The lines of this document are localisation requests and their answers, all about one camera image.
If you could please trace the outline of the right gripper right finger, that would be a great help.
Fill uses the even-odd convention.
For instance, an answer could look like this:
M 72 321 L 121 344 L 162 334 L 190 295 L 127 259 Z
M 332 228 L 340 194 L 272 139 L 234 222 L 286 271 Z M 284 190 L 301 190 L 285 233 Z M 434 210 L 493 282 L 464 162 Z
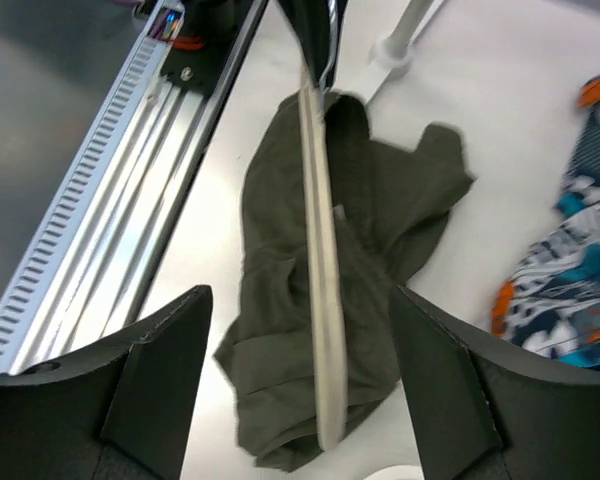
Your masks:
M 396 356 L 427 479 L 600 479 L 600 372 L 392 290 Z

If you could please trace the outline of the olive green shorts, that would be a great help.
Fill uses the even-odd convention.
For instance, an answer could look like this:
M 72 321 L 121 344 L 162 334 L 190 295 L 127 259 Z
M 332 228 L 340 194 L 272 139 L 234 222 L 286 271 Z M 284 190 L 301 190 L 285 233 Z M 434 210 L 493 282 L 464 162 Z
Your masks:
M 390 290 L 429 260 L 473 179 L 460 132 L 431 123 L 407 151 L 375 140 L 363 103 L 325 101 L 329 176 L 355 430 L 400 378 Z M 240 311 L 215 353 L 237 397 L 237 442 L 258 467 L 295 471 L 321 452 L 315 420 L 299 103 L 278 107 L 246 172 Z

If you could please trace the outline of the patterned colourful shorts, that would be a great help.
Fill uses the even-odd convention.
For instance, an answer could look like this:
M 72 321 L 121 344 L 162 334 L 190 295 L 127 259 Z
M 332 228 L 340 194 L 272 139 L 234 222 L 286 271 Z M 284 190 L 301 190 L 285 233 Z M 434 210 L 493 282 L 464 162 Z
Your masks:
M 587 118 L 561 180 L 560 223 L 533 243 L 501 285 L 491 334 L 600 371 L 600 74 L 580 89 Z

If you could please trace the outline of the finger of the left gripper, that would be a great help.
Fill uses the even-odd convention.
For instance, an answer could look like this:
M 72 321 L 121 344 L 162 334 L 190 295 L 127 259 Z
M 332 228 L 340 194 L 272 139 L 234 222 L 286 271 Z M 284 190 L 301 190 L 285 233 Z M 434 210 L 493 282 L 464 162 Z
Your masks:
M 347 0 L 279 0 L 300 43 L 313 84 L 322 92 L 334 84 Z

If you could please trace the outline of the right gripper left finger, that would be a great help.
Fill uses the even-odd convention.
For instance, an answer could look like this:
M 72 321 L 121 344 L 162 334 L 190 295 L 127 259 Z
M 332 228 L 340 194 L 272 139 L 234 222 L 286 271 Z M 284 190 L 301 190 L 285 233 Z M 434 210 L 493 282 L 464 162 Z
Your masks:
M 0 374 L 0 479 L 179 478 L 206 354 L 200 285 L 86 347 Z

